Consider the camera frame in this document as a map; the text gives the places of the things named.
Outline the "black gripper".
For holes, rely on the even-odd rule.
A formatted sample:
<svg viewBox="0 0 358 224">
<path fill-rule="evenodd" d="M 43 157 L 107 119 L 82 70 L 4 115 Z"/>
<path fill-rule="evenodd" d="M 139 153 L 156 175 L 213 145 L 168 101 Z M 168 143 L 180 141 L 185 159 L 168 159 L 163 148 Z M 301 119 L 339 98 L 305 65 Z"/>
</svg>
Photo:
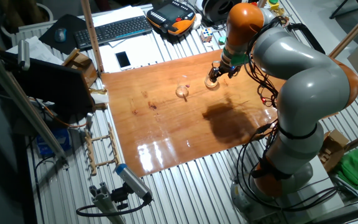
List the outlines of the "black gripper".
<svg viewBox="0 0 358 224">
<path fill-rule="evenodd" d="M 227 74 L 228 77 L 235 77 L 239 73 L 240 69 L 240 66 L 228 66 L 226 64 L 220 64 L 220 66 L 218 67 L 218 72 L 216 72 L 216 74 L 215 68 L 212 68 L 210 70 L 208 74 L 208 79 L 211 82 L 217 83 L 220 76 Z"/>
</svg>

